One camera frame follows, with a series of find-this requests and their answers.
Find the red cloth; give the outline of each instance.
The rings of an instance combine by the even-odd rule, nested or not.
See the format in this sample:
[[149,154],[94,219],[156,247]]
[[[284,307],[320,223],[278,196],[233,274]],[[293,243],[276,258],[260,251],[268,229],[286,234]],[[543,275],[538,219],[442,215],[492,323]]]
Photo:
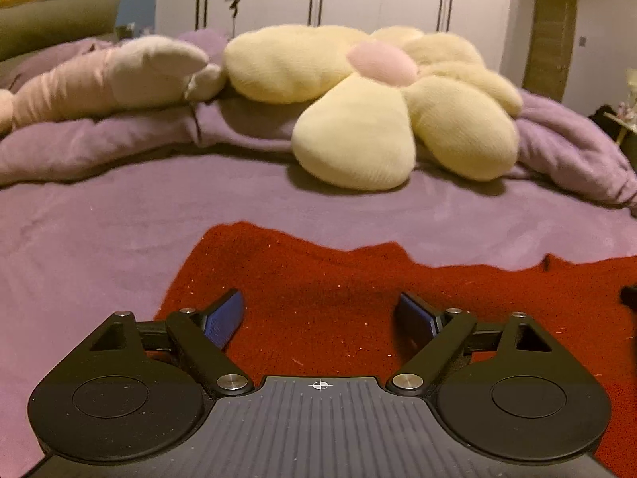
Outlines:
[[316,246],[247,223],[206,233],[157,315],[204,308],[228,288],[244,295],[243,325],[227,355],[252,376],[377,375],[381,382],[413,355],[392,328],[399,293],[437,308],[459,307],[482,321],[531,314],[597,376],[613,404],[597,457],[622,478],[637,461],[635,319],[619,302],[637,282],[637,257],[575,265],[551,255],[536,268],[428,268],[397,244],[351,252]]

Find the bed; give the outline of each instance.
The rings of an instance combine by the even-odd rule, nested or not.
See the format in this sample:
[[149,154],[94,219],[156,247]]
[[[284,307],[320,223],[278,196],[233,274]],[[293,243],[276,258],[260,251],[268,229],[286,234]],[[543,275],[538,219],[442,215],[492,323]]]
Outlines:
[[281,149],[223,144],[151,149],[68,181],[0,190],[2,478],[41,457],[26,416],[39,380],[114,310],[150,320],[214,225],[249,221],[337,249],[396,241],[429,266],[637,255],[629,208],[547,180],[473,184],[422,163],[397,190],[358,194],[315,180]]

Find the metal screw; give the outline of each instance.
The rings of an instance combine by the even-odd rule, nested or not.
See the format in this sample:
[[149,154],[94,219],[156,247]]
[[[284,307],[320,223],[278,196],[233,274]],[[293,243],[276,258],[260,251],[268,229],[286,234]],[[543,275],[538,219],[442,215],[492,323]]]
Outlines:
[[394,386],[397,388],[403,390],[415,390],[416,388],[420,388],[424,384],[424,381],[419,375],[415,375],[414,373],[399,373],[394,376],[392,383],[394,383]]
[[243,375],[237,373],[227,373],[217,379],[217,386],[224,390],[240,390],[248,384],[248,380]]

